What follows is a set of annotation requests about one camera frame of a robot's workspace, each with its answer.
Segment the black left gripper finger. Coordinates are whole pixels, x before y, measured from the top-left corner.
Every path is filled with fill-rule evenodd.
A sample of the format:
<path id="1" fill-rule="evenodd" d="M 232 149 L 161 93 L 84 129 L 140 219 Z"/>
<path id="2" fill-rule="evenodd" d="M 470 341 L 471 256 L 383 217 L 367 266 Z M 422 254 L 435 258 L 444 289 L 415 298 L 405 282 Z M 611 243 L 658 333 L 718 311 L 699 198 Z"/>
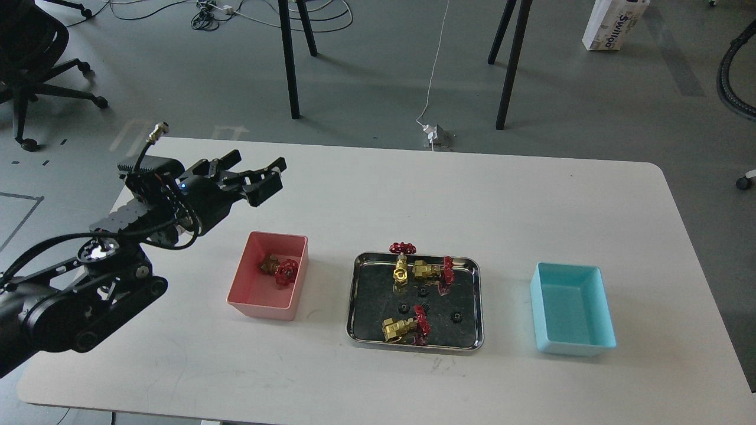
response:
<path id="1" fill-rule="evenodd" d="M 286 160 L 278 157 L 264 169 L 240 173 L 242 194 L 251 207 L 259 207 L 283 188 L 281 174 L 286 167 Z"/>
<path id="2" fill-rule="evenodd" d="M 227 171 L 230 167 L 235 166 L 242 159 L 238 150 L 232 150 L 220 158 L 203 159 L 198 162 L 198 175 L 218 175 L 221 171 Z"/>

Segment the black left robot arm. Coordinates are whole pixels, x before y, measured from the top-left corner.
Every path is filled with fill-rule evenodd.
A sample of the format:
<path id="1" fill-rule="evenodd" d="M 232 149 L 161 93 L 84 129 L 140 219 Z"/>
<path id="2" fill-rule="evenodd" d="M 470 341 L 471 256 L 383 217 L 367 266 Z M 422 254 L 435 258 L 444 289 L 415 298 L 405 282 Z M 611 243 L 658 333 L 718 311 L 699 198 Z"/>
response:
<path id="1" fill-rule="evenodd" d="M 89 352 L 168 289 L 143 245 L 191 247 L 238 201 L 258 207 L 282 189 L 283 157 L 234 172 L 240 151 L 185 167 L 148 149 L 168 131 L 160 123 L 134 159 L 119 166 L 127 204 L 83 233 L 52 237 L 2 273 L 2 376 L 39 352 Z"/>

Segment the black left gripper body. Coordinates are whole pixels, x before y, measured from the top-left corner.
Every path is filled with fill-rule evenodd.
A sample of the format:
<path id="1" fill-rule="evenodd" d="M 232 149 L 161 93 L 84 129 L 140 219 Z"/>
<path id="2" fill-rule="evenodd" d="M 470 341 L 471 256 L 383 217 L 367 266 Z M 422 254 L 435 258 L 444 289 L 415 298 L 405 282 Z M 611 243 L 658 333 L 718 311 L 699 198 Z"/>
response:
<path id="1" fill-rule="evenodd" d="M 198 175 L 198 162 L 177 179 L 184 204 L 194 210 L 196 218 L 189 230 L 203 236 L 230 212 L 230 207 L 244 199 L 241 172 L 221 171 L 218 175 Z"/>

